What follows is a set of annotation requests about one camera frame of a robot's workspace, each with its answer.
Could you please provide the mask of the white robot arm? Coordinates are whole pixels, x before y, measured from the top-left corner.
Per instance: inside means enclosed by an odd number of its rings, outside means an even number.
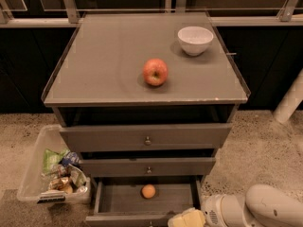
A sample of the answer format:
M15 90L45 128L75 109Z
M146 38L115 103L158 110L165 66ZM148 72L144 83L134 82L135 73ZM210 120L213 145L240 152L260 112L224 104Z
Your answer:
M168 227L303 227L303 203L255 184L244 196L211 196L201 210L189 208L170 218Z

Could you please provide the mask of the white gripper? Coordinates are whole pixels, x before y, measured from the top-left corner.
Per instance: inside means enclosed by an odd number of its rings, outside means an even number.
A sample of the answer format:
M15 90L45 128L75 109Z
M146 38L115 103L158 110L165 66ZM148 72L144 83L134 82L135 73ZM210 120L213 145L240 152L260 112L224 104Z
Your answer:
M189 208L170 218L168 227L250 227L243 196L210 196L203 201L202 211Z

